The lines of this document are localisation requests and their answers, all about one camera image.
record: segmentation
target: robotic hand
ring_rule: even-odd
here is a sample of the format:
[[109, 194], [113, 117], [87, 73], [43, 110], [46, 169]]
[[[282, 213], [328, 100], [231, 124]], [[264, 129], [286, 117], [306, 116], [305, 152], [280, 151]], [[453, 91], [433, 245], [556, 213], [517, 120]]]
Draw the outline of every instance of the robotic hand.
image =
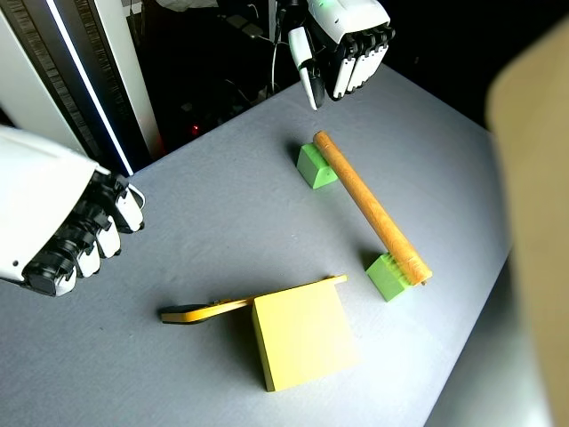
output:
[[[294, 64], [314, 110], [322, 106], [325, 90], [338, 101], [361, 87], [395, 35], [376, 0], [280, 0], [277, 10], [276, 38], [288, 19]], [[316, 42], [322, 46], [318, 60]]]
[[144, 196], [75, 151], [0, 125], [0, 278], [60, 296], [144, 227]]

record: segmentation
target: gray surface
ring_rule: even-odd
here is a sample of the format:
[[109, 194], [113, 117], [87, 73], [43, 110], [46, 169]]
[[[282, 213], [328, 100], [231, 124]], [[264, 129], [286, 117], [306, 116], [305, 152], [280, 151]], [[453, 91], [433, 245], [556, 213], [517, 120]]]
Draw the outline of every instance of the gray surface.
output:
[[426, 427], [549, 427], [545, 390], [506, 262]]
[[[435, 276], [385, 303], [382, 250], [337, 183], [312, 191], [299, 145], [327, 129]], [[0, 286], [1, 425], [422, 425], [509, 248], [489, 135], [382, 67], [318, 113], [296, 85], [138, 173], [147, 228], [60, 299]], [[266, 393], [248, 309], [164, 326], [159, 307], [347, 272], [362, 363]]]

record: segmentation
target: green stand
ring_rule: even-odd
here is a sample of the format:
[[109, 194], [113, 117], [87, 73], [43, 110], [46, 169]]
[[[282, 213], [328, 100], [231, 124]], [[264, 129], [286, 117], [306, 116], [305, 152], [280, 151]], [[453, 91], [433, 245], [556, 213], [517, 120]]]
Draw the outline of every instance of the green stand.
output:
[[312, 189], [317, 189], [338, 179], [334, 170], [328, 165], [314, 144], [302, 146], [296, 168]]
[[365, 272], [387, 302], [412, 286], [390, 254], [380, 256]]

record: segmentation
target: beige object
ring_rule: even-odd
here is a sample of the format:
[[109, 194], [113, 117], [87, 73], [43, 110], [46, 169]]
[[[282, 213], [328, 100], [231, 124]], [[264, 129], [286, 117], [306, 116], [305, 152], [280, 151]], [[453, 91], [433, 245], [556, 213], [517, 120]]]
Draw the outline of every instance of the beige object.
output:
[[348, 163], [332, 139], [324, 131], [314, 135], [320, 154], [340, 178], [367, 221], [375, 230], [397, 265], [412, 285], [418, 285], [433, 276], [433, 272], [417, 254], [383, 206], [373, 196], [354, 168]]
[[569, 20], [495, 81], [497, 139], [523, 313], [556, 425], [569, 425]]

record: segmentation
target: yellow cube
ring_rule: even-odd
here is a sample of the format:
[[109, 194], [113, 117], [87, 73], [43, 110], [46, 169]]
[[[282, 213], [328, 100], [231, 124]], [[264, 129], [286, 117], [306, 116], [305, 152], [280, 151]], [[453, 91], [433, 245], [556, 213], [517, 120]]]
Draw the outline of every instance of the yellow cube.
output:
[[268, 391], [287, 389], [358, 361], [334, 284], [316, 282], [255, 298], [252, 317]]

